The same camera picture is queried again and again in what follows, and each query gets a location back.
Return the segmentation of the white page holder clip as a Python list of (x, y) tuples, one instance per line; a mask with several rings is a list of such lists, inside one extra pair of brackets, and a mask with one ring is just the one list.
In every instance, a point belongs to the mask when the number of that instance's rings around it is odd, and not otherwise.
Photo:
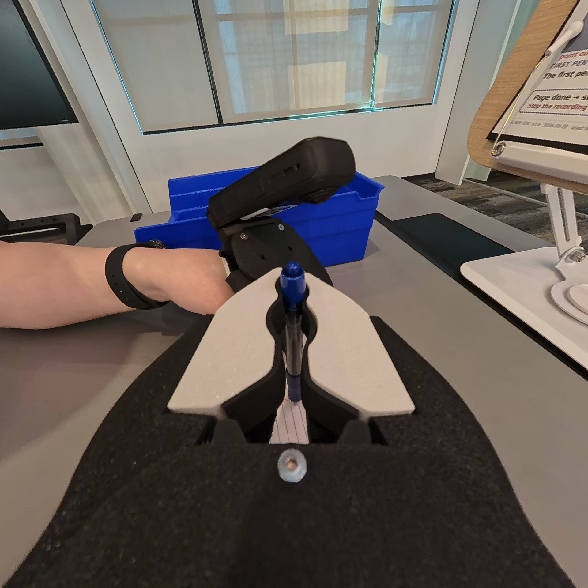
[(544, 53), (545, 57), (549, 57), (560, 50), (562, 50), (567, 43), (581, 33), (583, 29), (583, 21), (574, 21), (557, 37)]

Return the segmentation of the deep blue plastic bin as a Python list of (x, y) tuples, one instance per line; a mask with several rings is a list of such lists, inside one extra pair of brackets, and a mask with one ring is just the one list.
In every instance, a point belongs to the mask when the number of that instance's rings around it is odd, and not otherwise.
[[(206, 217), (209, 199), (253, 168), (170, 179), (169, 222)], [(360, 173), (328, 201), (299, 205), (275, 215), (294, 227), (323, 266), (364, 258), (383, 186)]]

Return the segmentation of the black wristband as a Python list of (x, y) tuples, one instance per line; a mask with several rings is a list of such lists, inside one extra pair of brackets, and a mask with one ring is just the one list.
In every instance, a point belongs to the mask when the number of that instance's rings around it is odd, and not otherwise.
[(143, 295), (135, 289), (123, 273), (123, 260), (125, 255), (130, 250), (139, 247), (147, 249), (166, 248), (160, 240), (149, 240), (114, 248), (108, 254), (105, 261), (105, 277), (107, 283), (120, 302), (130, 309), (148, 311), (164, 307), (169, 303), (168, 301), (159, 302)]

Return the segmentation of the black monitor stand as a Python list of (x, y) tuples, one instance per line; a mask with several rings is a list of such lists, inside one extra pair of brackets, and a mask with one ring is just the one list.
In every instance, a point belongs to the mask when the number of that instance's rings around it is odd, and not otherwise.
[(1, 211), (1, 241), (76, 245), (91, 229), (74, 213), (9, 220)]

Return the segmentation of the large glass window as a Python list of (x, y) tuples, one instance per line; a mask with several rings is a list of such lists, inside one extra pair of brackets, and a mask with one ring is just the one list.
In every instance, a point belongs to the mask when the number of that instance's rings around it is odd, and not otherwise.
[(90, 1), (144, 135), (432, 104), (454, 1)]

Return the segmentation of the person's left hand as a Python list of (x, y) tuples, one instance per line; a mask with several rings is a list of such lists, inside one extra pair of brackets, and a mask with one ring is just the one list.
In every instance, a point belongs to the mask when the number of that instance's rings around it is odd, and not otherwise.
[(125, 255), (122, 269), (143, 296), (194, 313), (214, 314), (233, 296), (223, 261), (210, 249), (137, 247)]

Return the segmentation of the white lined notepad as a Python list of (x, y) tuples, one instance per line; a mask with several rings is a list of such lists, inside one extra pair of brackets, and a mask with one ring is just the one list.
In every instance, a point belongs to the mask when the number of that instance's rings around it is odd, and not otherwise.
[(309, 444), (306, 411), (302, 402), (292, 402), (285, 396), (276, 412), (269, 443), (271, 445)]

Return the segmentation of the low blue plastic bin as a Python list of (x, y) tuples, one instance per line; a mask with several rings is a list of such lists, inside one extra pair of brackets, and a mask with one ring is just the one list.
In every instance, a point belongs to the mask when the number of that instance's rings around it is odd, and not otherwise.
[(195, 248), (218, 251), (221, 246), (217, 231), (206, 217), (142, 226), (134, 231), (135, 240), (161, 241), (168, 249)]

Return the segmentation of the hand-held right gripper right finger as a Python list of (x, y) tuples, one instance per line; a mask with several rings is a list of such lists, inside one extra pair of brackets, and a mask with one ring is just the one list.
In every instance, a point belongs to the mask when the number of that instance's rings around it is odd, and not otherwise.
[(307, 416), (340, 435), (351, 420), (412, 414), (415, 404), (368, 313), (313, 275), (306, 285), (300, 387)]

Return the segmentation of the black desk mat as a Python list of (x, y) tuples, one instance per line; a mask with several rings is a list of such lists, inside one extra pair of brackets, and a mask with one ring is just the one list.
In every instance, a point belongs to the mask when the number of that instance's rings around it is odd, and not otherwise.
[(439, 213), (390, 220), (376, 212), (375, 220), (457, 281), (464, 263), (513, 252)]

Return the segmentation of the blue ballpoint pen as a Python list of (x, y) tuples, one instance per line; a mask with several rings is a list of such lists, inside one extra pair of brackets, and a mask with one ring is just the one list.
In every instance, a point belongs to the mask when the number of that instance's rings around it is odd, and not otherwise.
[(288, 398), (298, 403), (302, 399), (300, 375), (303, 358), (302, 303), (306, 296), (304, 269), (290, 262), (281, 273), (281, 293), (285, 312), (286, 384)]

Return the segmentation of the person's left forearm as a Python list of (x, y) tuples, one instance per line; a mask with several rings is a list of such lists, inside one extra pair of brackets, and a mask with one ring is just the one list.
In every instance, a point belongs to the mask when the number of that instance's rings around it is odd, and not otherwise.
[(48, 329), (130, 311), (107, 282), (111, 251), (1, 242), (1, 327)]

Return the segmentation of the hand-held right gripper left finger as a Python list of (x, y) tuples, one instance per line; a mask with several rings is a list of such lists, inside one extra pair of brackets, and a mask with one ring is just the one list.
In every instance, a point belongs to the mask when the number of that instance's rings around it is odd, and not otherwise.
[(216, 312), (168, 402), (170, 411), (233, 419), (244, 433), (276, 412), (285, 395), (280, 275), (272, 269)]

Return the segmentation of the black monitor screen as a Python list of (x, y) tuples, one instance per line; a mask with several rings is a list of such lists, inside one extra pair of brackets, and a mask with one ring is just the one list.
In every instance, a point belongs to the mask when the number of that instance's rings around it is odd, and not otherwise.
[(1, 1), (1, 129), (77, 122), (24, 11)]

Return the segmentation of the printed instruction sheet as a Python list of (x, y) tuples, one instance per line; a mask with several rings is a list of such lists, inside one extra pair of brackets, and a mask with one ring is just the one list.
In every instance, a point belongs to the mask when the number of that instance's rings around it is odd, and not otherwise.
[(576, 4), (563, 31), (574, 21), (583, 21), (581, 33), (532, 73), (489, 140), (587, 154), (587, 1)]

